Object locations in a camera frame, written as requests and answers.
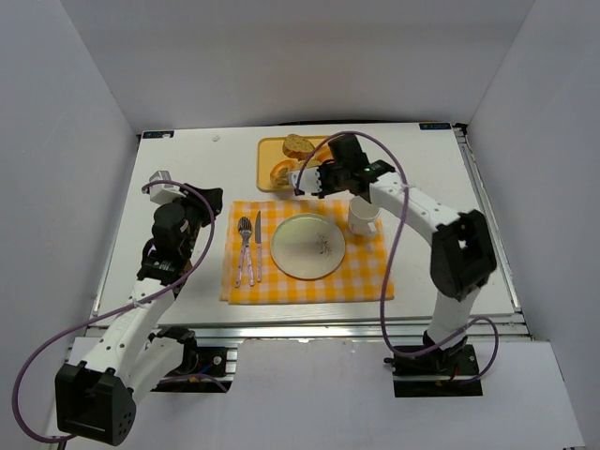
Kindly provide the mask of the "blue corner label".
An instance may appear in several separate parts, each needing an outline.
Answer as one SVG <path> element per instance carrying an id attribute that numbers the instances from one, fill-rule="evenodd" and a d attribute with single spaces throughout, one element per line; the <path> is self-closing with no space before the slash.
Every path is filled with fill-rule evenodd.
<path id="1" fill-rule="evenodd" d="M 444 122 L 419 123 L 418 126 L 421 130 L 429 130 L 429 131 L 450 130 L 452 128 L 452 126 L 449 123 L 444 123 Z"/>
<path id="2" fill-rule="evenodd" d="M 174 136 L 173 130 L 149 130 L 142 134 L 144 140 L 150 139 L 171 139 Z"/>

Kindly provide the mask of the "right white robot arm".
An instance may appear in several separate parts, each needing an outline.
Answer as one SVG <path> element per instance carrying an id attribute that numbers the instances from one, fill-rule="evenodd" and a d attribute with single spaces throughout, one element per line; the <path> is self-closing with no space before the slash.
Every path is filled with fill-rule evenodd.
<path id="1" fill-rule="evenodd" d="M 324 140 L 333 158 L 318 170 L 311 191 L 323 198 L 349 191 L 399 219 L 430 247 L 429 274 L 437 289 L 431 322 L 421 354 L 453 352 L 466 343 L 466 331 L 476 297 L 497 268 L 483 213 L 460 212 L 413 187 L 396 157 L 369 161 L 358 131 L 337 132 Z"/>

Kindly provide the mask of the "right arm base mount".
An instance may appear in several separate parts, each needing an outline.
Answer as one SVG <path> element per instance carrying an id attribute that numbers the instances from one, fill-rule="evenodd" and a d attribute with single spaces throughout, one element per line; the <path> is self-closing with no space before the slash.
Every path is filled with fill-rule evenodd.
<path id="1" fill-rule="evenodd" d="M 440 364 L 436 356 L 434 352 L 417 358 L 393 355 L 383 359 L 383 363 L 391 369 L 396 398 L 483 396 L 481 381 L 469 382 L 480 371 L 473 345 L 467 344 Z"/>

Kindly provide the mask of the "table knife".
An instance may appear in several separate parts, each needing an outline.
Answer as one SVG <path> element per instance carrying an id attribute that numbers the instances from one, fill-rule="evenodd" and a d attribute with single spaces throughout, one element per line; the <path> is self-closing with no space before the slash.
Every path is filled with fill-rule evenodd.
<path id="1" fill-rule="evenodd" d="M 262 257 L 262 212 L 259 210 L 255 219 L 255 245 L 257 251 L 257 282 L 262 282 L 263 278 L 263 257 Z"/>

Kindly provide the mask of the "white paper cup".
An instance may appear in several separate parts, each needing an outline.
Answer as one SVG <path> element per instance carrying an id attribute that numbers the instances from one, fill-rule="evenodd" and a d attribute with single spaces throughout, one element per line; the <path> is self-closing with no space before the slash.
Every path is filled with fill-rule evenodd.
<path id="1" fill-rule="evenodd" d="M 378 231 L 376 221 L 380 215 L 380 208 L 367 202 L 360 196 L 353 197 L 349 202 L 348 228 L 352 234 L 374 238 Z"/>

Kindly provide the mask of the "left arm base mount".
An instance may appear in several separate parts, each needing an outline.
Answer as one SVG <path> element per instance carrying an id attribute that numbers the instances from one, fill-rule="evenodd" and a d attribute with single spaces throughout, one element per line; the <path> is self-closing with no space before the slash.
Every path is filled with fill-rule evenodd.
<path id="1" fill-rule="evenodd" d="M 170 372 L 167 377 L 183 376 L 183 380 L 159 384 L 154 392 L 207 394 L 226 393 L 233 383 L 237 362 L 237 350 L 226 347 L 200 347 L 198 362 L 194 369 L 184 374 Z"/>

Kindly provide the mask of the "pale green plate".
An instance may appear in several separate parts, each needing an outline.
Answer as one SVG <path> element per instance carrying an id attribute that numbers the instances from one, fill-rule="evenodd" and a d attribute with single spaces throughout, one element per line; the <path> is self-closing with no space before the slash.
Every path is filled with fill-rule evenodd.
<path id="1" fill-rule="evenodd" d="M 346 242 L 332 219 L 305 213 L 286 218 L 276 227 L 270 254 L 286 275 L 315 280 L 338 269 L 346 254 Z"/>

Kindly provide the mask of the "yellow plastic tray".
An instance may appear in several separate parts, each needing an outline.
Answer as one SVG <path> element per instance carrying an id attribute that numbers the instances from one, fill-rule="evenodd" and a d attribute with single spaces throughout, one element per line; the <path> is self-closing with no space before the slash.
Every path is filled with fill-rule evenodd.
<path id="1" fill-rule="evenodd" d="M 258 143 L 257 150 L 257 187 L 264 192 L 276 192 L 283 190 L 292 190 L 288 188 L 272 188 L 270 185 L 269 174 L 274 166 L 285 159 L 293 159 L 286 157 L 282 152 L 282 144 L 287 137 L 264 138 Z M 321 143 L 324 136 L 303 136 L 307 138 L 314 146 L 317 147 Z M 297 160 L 298 169 L 300 170 L 306 162 L 305 160 Z"/>

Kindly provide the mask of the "yellow checkered cloth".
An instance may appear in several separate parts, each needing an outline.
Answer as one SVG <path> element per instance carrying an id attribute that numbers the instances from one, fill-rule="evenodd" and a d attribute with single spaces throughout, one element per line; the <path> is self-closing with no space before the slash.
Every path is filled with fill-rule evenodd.
<path id="1" fill-rule="evenodd" d="M 295 200 L 232 203 L 226 241 L 220 298 L 234 305 L 308 304 L 331 302 L 377 301 L 394 296 L 394 284 L 383 278 L 387 265 L 383 225 L 377 219 L 377 235 L 366 238 L 351 233 L 348 228 L 349 203 L 346 200 Z M 255 219 L 262 212 L 262 282 L 257 282 L 257 251 Z M 286 218 L 312 213 L 332 219 L 343 232 L 346 254 L 338 269 L 330 275 L 301 280 L 280 271 L 270 254 L 270 240 L 276 227 Z M 250 253 L 255 285 L 248 283 L 248 267 L 244 258 L 242 280 L 235 287 L 236 271 L 242 238 L 237 231 L 238 220 L 249 217 L 252 224 Z"/>

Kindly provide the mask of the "bagel ring bread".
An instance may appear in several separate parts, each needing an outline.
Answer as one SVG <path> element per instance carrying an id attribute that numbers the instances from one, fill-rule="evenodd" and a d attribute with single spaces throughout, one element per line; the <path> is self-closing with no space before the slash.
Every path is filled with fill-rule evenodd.
<path id="1" fill-rule="evenodd" d="M 285 159 L 273 167 L 269 174 L 270 185 L 272 188 L 288 188 L 289 173 L 298 169 L 298 161 L 295 159 Z"/>

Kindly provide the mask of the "blue corner label right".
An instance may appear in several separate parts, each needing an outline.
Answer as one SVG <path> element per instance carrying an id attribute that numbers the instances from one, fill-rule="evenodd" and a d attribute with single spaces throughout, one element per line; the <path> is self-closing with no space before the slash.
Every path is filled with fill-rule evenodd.
<path id="1" fill-rule="evenodd" d="M 419 123 L 418 126 L 421 130 L 429 130 L 429 131 L 450 130 L 452 128 L 452 126 L 449 123 L 444 123 L 444 122 Z"/>

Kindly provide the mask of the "silver spoon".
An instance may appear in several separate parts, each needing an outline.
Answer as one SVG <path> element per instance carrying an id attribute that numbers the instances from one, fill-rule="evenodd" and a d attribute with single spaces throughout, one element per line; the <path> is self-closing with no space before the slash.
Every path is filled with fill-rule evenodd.
<path id="1" fill-rule="evenodd" d="M 238 220 L 237 231 L 242 238 L 242 245 L 240 248 L 240 254 L 239 254 L 239 258 L 238 258 L 237 271 L 236 271 L 236 280 L 235 280 L 235 287 L 239 288 L 241 285 L 241 280 L 242 280 L 242 271 L 243 271 L 243 264 L 244 264 L 246 248 L 248 246 L 248 241 L 251 236 L 251 222 L 248 217 L 241 217 Z"/>

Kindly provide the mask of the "bread slice far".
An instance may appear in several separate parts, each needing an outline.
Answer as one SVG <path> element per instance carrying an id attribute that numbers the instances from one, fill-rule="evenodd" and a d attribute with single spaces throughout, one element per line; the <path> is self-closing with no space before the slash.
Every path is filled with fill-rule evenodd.
<path id="1" fill-rule="evenodd" d="M 297 160 L 305 160 L 314 150 L 315 146 L 307 138 L 297 134 L 289 134 L 282 144 L 283 154 Z"/>

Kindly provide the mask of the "silver fork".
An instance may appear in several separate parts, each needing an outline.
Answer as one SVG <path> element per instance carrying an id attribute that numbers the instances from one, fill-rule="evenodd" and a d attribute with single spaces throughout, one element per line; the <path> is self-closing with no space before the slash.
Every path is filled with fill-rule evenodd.
<path id="1" fill-rule="evenodd" d="M 252 224 L 249 217 L 241 217 L 238 223 L 238 231 L 243 240 L 244 257 L 247 263 L 248 283 L 250 286 L 255 285 L 255 277 L 250 253 L 250 237 L 252 235 Z"/>

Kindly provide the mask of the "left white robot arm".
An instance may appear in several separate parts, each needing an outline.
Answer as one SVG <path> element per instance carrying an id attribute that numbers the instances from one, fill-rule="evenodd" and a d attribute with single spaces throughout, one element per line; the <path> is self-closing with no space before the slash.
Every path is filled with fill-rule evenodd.
<path id="1" fill-rule="evenodd" d="M 64 364 L 54 381 L 58 429 L 112 446 L 128 436 L 146 394 L 166 377 L 183 379 L 197 370 L 195 334 L 160 327 L 158 320 L 198 266 L 192 253 L 200 230 L 213 230 L 223 207 L 220 187 L 151 182 L 143 192 L 157 210 L 125 309 L 91 351 Z"/>

